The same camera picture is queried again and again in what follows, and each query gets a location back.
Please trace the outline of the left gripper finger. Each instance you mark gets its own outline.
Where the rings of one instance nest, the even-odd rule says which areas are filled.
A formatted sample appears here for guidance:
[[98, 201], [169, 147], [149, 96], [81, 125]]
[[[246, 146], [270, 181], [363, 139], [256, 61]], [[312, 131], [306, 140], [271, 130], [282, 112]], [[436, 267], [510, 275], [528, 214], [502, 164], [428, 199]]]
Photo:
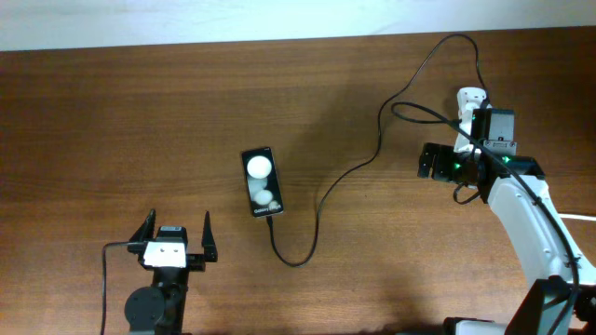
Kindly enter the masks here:
[[211, 230], [210, 213], [207, 211], [204, 217], [203, 233], [201, 237], [204, 262], [217, 262], [218, 250]]
[[153, 238], [155, 232], [155, 223], [156, 223], [156, 210], [152, 208], [147, 217], [145, 218], [142, 225], [137, 229], [137, 231], [132, 235], [129, 239], [130, 243], [141, 243], [148, 241]]

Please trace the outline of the black flip smartphone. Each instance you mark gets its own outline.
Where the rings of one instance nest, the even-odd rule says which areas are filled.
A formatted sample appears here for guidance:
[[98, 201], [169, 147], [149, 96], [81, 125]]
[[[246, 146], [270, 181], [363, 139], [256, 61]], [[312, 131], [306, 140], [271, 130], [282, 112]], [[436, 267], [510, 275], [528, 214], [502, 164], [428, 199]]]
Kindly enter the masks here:
[[246, 150], [241, 153], [241, 159], [252, 217], [282, 213], [284, 204], [272, 149], [262, 147]]

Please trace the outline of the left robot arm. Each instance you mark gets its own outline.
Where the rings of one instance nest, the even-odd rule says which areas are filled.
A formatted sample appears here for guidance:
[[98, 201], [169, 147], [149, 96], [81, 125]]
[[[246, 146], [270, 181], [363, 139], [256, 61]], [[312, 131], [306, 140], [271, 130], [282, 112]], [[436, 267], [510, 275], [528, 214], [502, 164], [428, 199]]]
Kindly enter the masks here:
[[189, 275], [203, 272], [218, 261], [211, 231], [210, 214], [204, 217], [201, 253], [189, 253], [187, 230], [182, 226], [156, 227], [152, 209], [129, 239], [127, 251], [138, 257], [139, 265], [153, 273], [152, 283], [133, 291], [124, 314], [133, 335], [171, 335], [183, 332], [183, 316]]

